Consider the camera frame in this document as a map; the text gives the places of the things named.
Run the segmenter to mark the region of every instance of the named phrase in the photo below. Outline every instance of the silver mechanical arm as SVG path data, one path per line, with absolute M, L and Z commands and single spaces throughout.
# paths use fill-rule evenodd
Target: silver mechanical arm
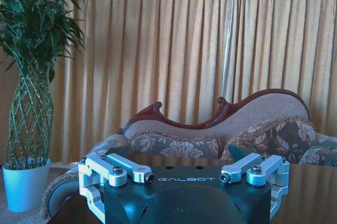
M 131 162 L 118 154 L 103 155 L 101 158 L 83 158 L 78 164 L 80 195 L 87 198 L 89 209 L 102 223 L 105 223 L 104 203 L 95 185 L 103 185 L 108 181 L 113 187 L 121 187 L 127 183 L 128 174 L 134 182 L 138 183 L 148 183 L 154 180 L 150 167 Z
M 269 182 L 272 185 L 270 219 L 274 217 L 281 206 L 282 197 L 288 194 L 289 163 L 278 155 L 272 155 L 261 162 L 259 154 L 251 153 L 240 161 L 225 165 L 221 169 L 220 180 L 224 183 L 240 182 L 246 173 L 246 181 L 256 187 Z

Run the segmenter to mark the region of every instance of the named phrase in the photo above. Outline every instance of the floor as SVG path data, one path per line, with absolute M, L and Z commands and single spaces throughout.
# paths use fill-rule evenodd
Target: floor
M 52 165 L 46 186 L 63 174 L 67 169 L 60 168 L 60 165 Z M 0 223 L 1 224 L 45 224 L 47 221 L 43 220 L 39 215 L 39 207 L 29 210 L 27 212 L 10 212 L 7 208 L 6 193 L 4 188 L 4 180 L 2 169 L 0 168 Z

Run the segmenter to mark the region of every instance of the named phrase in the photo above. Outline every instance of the potted plant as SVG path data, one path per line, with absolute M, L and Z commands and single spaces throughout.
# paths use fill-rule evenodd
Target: potted plant
M 8 208 L 25 211 L 41 203 L 50 159 L 54 63 L 84 46 L 70 15 L 75 0 L 0 0 L 0 46 L 17 65 L 19 80 L 9 115 L 3 175 Z

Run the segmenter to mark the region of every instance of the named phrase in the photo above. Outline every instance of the wooden table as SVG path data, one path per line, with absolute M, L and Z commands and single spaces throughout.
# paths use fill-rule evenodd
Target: wooden table
M 222 160 L 137 154 L 132 154 L 130 159 L 149 166 L 223 166 L 226 164 Z M 271 223 L 337 224 L 337 168 L 292 164 L 289 184 L 289 194 L 282 199 L 281 209 Z M 86 199 L 74 193 L 48 223 L 101 222 L 89 211 Z

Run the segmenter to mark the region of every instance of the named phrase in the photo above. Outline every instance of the screw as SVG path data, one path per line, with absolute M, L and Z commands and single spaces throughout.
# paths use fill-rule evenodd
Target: screw
M 253 174 L 261 174 L 262 168 L 260 165 L 253 165 L 252 167 L 252 173 Z
M 223 173 L 220 175 L 220 181 L 224 183 L 228 183 L 231 180 L 231 176 L 227 173 Z
M 149 174 L 145 178 L 146 183 L 152 183 L 154 181 L 154 174 Z
M 122 167 L 114 166 L 112 168 L 112 174 L 114 174 L 114 175 L 120 175 L 122 173 L 123 173 L 123 168 Z

